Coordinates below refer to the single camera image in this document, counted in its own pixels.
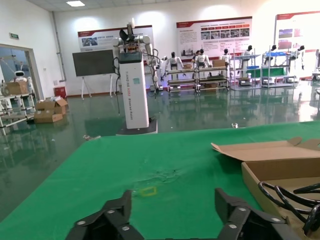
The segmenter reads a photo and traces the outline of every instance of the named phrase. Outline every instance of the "epoxy floor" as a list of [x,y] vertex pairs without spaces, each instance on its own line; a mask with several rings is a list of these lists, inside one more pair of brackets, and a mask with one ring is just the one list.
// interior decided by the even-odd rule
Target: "epoxy floor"
[[[296,89],[220,90],[199,96],[161,92],[156,99],[148,97],[149,116],[156,116],[159,133],[316,121],[316,88],[320,85],[301,82]],[[125,121],[122,97],[118,99],[120,114],[116,97],[69,98],[63,120],[24,122],[0,136],[0,221],[85,142],[84,135],[117,133]]]

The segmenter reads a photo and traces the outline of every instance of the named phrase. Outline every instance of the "green table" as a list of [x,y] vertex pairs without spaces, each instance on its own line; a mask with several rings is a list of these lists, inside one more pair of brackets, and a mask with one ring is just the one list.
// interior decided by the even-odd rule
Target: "green table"
[[[252,78],[260,78],[260,76],[261,76],[260,69],[247,70],[246,73],[251,74]],[[262,76],[268,77],[268,74],[269,74],[268,68],[263,68],[262,69]],[[283,67],[270,68],[270,77],[278,77],[278,76],[283,76],[283,75],[285,75],[285,69]]]
[[222,228],[214,189],[258,208],[241,163],[212,150],[235,144],[320,137],[320,122],[110,136],[83,144],[1,224],[1,240],[63,240],[78,219],[124,190],[131,223],[146,239],[214,238]]

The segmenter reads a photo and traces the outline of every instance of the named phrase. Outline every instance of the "television screen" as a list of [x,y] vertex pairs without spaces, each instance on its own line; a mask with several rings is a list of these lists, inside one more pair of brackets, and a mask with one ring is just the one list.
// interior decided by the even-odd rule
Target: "television screen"
[[75,74],[77,77],[113,74],[114,54],[112,50],[86,51],[73,53]]

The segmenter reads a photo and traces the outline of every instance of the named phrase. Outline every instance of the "poster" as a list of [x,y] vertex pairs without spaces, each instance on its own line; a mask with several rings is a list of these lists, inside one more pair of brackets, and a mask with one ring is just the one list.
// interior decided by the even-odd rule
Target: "poster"
[[241,53],[251,44],[252,17],[176,23],[181,59],[191,59],[204,49],[209,58],[220,57],[224,49]]
[[274,43],[278,50],[287,52],[304,45],[304,70],[300,66],[301,77],[310,77],[316,65],[316,49],[319,49],[320,31],[317,31],[320,11],[296,12],[276,16]]
[[[80,31],[78,32],[79,46],[81,52],[112,50],[112,39],[119,38],[119,32],[123,29],[127,33],[126,27]],[[154,45],[154,35],[152,25],[136,26],[133,29],[136,36],[147,35],[150,37],[152,45]],[[141,45],[142,51],[145,51],[144,45]]]

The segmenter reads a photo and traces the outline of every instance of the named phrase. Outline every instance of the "door frame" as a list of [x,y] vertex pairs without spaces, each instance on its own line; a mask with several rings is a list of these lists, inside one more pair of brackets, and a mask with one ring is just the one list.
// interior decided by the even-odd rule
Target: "door frame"
[[25,58],[28,63],[29,72],[30,72],[30,75],[32,78],[32,84],[33,84],[33,88],[34,88],[35,97],[37,100],[44,99],[44,93],[43,93],[42,87],[41,87],[41,82],[40,82],[39,72],[37,69],[37,63],[36,63],[36,57],[35,57],[34,50],[32,48],[6,45],[6,44],[1,44],[1,43],[0,43],[0,47],[24,51]]

